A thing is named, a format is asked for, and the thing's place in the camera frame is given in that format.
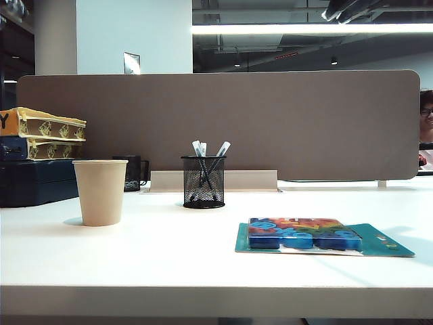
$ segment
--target pen holder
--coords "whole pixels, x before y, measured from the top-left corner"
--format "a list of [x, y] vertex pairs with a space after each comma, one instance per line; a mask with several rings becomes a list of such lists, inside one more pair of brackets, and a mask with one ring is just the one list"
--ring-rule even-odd
[[211, 209], [224, 204], [226, 156], [183, 156], [183, 206]]

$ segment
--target desk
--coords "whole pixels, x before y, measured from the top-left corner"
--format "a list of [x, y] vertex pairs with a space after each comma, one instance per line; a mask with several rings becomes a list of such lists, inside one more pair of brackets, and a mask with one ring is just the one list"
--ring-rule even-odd
[[[5, 315], [433, 318], [433, 178], [290, 183], [226, 193], [226, 206], [182, 207], [183, 194], [126, 193], [122, 221], [80, 225], [78, 199], [1, 209]], [[371, 223], [414, 258], [235, 253], [249, 217]]]

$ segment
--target paper cup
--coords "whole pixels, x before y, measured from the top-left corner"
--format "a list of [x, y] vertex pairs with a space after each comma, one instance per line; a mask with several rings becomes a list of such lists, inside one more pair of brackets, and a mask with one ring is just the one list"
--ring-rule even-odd
[[84, 225], [114, 225], [122, 213], [127, 160], [74, 160]]

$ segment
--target puzzle toy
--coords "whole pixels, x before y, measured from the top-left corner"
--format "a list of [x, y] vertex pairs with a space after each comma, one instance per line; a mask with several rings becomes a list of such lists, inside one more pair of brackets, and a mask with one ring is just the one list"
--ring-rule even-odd
[[288, 248], [362, 251], [361, 237], [335, 219], [251, 218], [250, 248]]

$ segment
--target woman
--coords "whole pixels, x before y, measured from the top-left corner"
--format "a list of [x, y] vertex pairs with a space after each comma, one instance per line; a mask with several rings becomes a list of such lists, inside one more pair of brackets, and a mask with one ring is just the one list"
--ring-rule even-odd
[[[433, 143], [433, 91], [422, 91], [419, 97], [419, 142]], [[433, 169], [433, 150], [419, 151], [420, 169]]]

